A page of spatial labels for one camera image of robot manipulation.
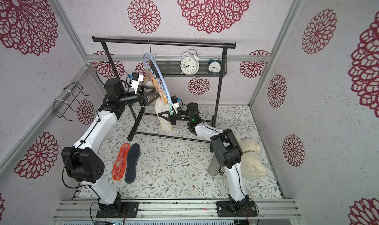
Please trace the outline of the red translucent gel insole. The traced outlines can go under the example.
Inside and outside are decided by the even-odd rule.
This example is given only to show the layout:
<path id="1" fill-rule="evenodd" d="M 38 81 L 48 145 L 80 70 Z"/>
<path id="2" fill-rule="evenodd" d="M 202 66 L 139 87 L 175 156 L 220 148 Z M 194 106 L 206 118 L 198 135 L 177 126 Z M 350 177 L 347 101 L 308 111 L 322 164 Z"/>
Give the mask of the red translucent gel insole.
<path id="1" fill-rule="evenodd" d="M 130 144 L 125 143 L 125 144 L 122 144 L 119 149 L 117 158 L 114 162 L 113 169 L 112 169 L 112 178 L 115 181 L 119 181 L 125 174 L 126 160 L 127 160 L 130 147 L 131 147 Z"/>

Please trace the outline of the dark grey felt insole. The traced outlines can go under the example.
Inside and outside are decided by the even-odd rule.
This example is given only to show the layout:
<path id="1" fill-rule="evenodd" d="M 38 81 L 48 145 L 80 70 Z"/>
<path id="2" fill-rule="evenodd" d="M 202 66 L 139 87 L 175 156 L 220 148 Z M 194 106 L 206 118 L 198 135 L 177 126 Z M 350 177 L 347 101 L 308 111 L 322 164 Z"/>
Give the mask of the dark grey felt insole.
<path id="1" fill-rule="evenodd" d="M 141 155 L 141 148 L 139 144 L 133 144 L 130 147 L 130 150 L 127 155 L 126 159 L 126 171 L 125 171 L 125 178 L 124 181 L 127 184 L 131 184 L 136 179 L 136 173 L 137 173 L 137 163 L 139 160 L 139 157 Z"/>

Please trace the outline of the light blue clip hanger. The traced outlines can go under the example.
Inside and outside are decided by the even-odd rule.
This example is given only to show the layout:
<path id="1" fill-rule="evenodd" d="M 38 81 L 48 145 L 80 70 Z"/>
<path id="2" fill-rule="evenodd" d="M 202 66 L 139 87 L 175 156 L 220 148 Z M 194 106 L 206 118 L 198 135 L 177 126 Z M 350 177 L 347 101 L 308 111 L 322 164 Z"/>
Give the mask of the light blue clip hanger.
<path id="1" fill-rule="evenodd" d="M 147 63 L 147 58 L 150 59 L 151 63 L 153 64 L 153 67 L 155 68 L 155 72 L 152 69 L 151 65 Z M 156 90 L 159 92 L 160 100 L 163 102 L 164 105 L 168 105 L 169 107 L 169 114 L 173 115 L 174 113 L 174 107 L 171 100 L 171 95 L 169 93 L 168 87 L 165 83 L 164 77 L 155 61 L 155 58 L 150 53 L 145 53 L 143 55 L 143 63 L 146 69 L 146 77 L 151 80 L 152 84 L 156 88 Z"/>

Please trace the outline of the yellow-edged grey felt insole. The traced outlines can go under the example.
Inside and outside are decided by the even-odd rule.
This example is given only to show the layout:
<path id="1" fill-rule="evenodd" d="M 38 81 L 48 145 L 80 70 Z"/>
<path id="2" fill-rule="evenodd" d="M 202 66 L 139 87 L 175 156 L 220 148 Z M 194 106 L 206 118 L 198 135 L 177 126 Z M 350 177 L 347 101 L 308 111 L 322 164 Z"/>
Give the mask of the yellow-edged grey felt insole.
<path id="1" fill-rule="evenodd" d="M 157 91 L 159 86 L 157 79 L 152 75 L 152 73 L 147 70 L 146 76 L 144 77 L 143 84 L 146 87 L 152 87 L 153 91 Z"/>

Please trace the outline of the orange yellow insole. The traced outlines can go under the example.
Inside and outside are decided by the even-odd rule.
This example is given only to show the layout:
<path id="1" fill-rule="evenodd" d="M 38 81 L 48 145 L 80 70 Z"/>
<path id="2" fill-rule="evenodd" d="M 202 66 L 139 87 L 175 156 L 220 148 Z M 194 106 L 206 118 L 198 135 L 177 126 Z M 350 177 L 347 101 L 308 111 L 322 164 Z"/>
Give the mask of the orange yellow insole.
<path id="1" fill-rule="evenodd" d="M 163 100 L 157 99 L 155 103 L 155 111 L 156 115 L 158 116 L 161 129 L 164 132 L 169 132 L 172 130 L 171 123 L 169 121 L 169 110 L 170 106 L 168 104 L 165 104 Z"/>

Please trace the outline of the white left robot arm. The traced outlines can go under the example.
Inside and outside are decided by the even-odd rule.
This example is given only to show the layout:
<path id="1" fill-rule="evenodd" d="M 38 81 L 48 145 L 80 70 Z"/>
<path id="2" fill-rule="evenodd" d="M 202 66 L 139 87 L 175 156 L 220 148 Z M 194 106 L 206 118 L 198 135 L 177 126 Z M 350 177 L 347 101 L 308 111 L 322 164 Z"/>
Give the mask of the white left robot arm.
<path id="1" fill-rule="evenodd" d="M 96 117 L 84 135 L 72 147 L 62 152 L 63 172 L 89 187 L 98 196 L 100 213 L 105 217 L 118 217 L 123 212 L 121 195 L 112 188 L 104 175 L 105 165 L 98 156 L 99 148 L 112 126 L 120 119 L 126 105 L 139 103 L 149 105 L 148 96 L 153 99 L 163 96 L 160 86 L 150 87 L 134 81 L 133 92 L 126 92 L 119 78 L 108 79 L 104 84 L 106 95 L 96 112 Z"/>

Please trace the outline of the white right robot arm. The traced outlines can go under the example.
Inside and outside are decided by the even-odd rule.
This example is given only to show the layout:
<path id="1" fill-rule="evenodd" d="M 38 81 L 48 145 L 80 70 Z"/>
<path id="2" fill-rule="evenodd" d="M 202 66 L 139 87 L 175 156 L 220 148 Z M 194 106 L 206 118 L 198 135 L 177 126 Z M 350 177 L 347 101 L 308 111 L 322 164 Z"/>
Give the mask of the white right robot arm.
<path id="1" fill-rule="evenodd" d="M 216 161 L 226 173 L 229 184 L 229 209 L 237 214 L 248 207 L 249 196 L 243 185 L 241 175 L 242 149 L 231 129 L 217 129 L 208 125 L 200 116 L 198 104 L 189 103 L 185 111 L 181 109 L 157 113 L 157 116 L 173 123 L 177 118 L 187 120 L 188 130 L 208 139 Z"/>

